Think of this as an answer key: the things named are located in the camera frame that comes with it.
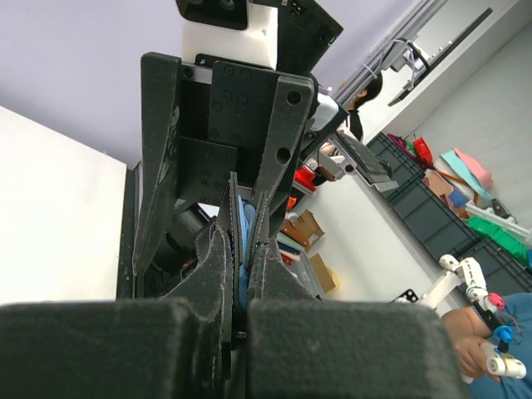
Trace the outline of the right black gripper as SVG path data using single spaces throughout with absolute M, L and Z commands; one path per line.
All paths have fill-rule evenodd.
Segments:
M 176 199 L 217 205 L 232 172 L 253 191 L 253 240 L 273 237 L 292 189 L 314 98 L 312 79 L 224 59 L 201 66 L 148 52 L 140 59 L 140 88 L 142 198 L 134 273 L 150 266 Z

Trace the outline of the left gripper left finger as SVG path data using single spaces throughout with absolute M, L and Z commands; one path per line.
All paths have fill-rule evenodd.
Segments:
M 205 238 L 165 298 L 2 307 L 2 397 L 221 398 L 231 245 L 217 226 Z

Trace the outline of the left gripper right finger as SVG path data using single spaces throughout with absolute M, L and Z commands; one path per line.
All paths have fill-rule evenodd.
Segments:
M 255 253 L 247 316 L 250 398 L 466 398 L 436 313 L 420 305 L 320 300 L 275 242 Z

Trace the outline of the black leather card holder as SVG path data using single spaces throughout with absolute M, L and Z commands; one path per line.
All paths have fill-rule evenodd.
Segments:
M 229 236 L 233 269 L 232 303 L 237 314 L 246 313 L 249 280 L 258 246 L 268 239 L 268 193 L 259 192 L 253 201 L 239 193 L 236 172 L 230 172 L 214 223 Z

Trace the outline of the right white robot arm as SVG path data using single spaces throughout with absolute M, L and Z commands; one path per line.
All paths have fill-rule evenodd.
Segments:
M 312 70 L 342 32 L 314 1 L 179 1 L 180 56 L 140 60 L 143 192 L 133 271 L 152 263 L 176 205 L 220 205 L 234 181 L 264 235 L 282 226 L 303 137 L 342 114 Z

